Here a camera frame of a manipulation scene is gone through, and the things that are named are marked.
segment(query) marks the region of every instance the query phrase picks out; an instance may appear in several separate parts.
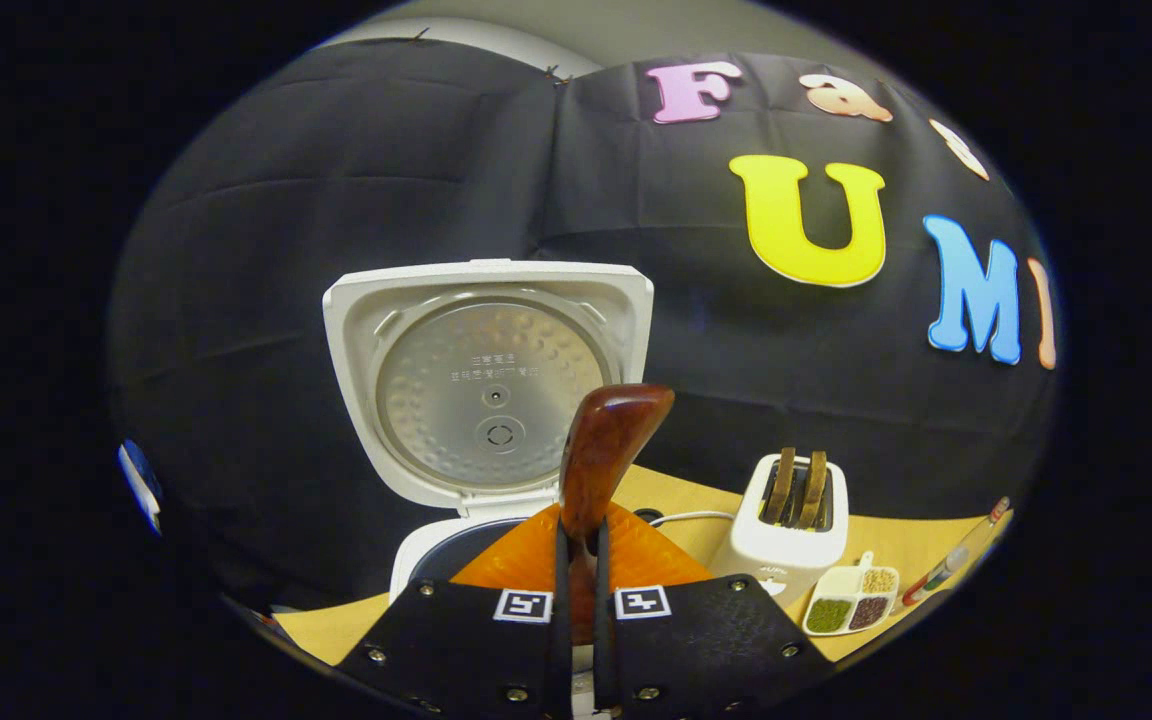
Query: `white toaster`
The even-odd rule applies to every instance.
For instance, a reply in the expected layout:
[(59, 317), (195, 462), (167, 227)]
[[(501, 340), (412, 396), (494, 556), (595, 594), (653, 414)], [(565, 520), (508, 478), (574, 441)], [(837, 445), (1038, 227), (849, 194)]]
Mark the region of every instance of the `white toaster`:
[(776, 524), (764, 521), (761, 515), (771, 502), (781, 455), (767, 455), (759, 460), (736, 510), (732, 531), (708, 561), (710, 573), (717, 577), (736, 573), (753, 575), (782, 607), (810, 591), (820, 575), (842, 559), (847, 546), (847, 479), (842, 469), (833, 462), (823, 463), (826, 483), (817, 506), (817, 520), (812, 528), (799, 529), (793, 525), (797, 520), (795, 513), (803, 509), (801, 493), (804, 483), (801, 480), (808, 473), (812, 457), (794, 456), (794, 488), (788, 502), (785, 502), (783, 523)]

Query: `white divided dish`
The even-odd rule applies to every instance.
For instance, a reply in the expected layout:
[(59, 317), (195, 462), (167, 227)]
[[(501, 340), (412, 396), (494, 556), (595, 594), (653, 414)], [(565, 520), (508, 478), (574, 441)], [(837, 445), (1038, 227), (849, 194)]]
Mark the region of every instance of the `white divided dish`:
[[(803, 616), (803, 632), (809, 635), (861, 632), (861, 630), (867, 630), (881, 623), (890, 614), (893, 607), (896, 606), (900, 573), (895, 568), (876, 568), (873, 560), (874, 553), (865, 552), (864, 555), (861, 555), (858, 564), (831, 568), (818, 579), (812, 592), (812, 601), (808, 604), (806, 614)], [(881, 588), (887, 588), (886, 591), (865, 591), (865, 579), (867, 578), (872, 583), (881, 583)], [(823, 624), (819, 620), (824, 619), (832, 602), (847, 602), (842, 621), (840, 624)], [(854, 628), (852, 621), (856, 620), (858, 611), (863, 614), (861, 615), (863, 621)]]

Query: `white wall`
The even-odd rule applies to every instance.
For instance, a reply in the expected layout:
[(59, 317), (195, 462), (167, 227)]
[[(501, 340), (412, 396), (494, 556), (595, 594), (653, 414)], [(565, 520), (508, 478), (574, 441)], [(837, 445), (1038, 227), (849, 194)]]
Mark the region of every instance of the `white wall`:
[(553, 41), (517, 31), (517, 29), (470, 18), (370, 20), (333, 37), (332, 40), (325, 41), (319, 47), (335, 45), (339, 41), (373, 40), (381, 37), (415, 37), (425, 28), (429, 28), (429, 31), (422, 37), (427, 37), (430, 40), (460, 41), (462, 45), (490, 50), (498, 55), (513, 58), (540, 69), (558, 65), (554, 74), (561, 78), (579, 77), (582, 74), (602, 69), (601, 65), (596, 65), (594, 61), (558, 46)]
[(751, 0), (412, 0), (340, 37), (411, 37), (425, 26), (425, 37), (493, 50), (538, 68), (559, 63), (559, 77), (667, 55), (765, 53), (890, 81), (880, 65), (843, 41)]

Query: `blue letter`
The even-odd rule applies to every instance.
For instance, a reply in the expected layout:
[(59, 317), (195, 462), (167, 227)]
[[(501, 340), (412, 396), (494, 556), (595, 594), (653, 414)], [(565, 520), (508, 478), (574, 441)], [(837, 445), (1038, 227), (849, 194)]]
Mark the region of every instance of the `blue letter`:
[(1016, 255), (1001, 241), (990, 243), (990, 268), (980, 260), (963, 225), (941, 215), (923, 218), (941, 251), (941, 316), (927, 328), (927, 340), (940, 350), (960, 351), (968, 346), (963, 305), (972, 318), (977, 353), (984, 350), (991, 325), (990, 354), (1009, 365), (1020, 363), (1020, 294), (1016, 291)]

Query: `pink letter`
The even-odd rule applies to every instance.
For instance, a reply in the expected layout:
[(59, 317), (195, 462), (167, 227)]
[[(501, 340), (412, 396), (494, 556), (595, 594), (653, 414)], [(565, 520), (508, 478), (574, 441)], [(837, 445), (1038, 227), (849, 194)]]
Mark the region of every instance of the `pink letter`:
[[(704, 79), (696, 78), (700, 73), (705, 73)], [(718, 118), (718, 108), (704, 104), (700, 93), (714, 100), (727, 100), (732, 86), (721, 76), (741, 76), (740, 68), (732, 63), (672, 65), (650, 69), (646, 74), (660, 88), (660, 111), (653, 118), (660, 124)]]

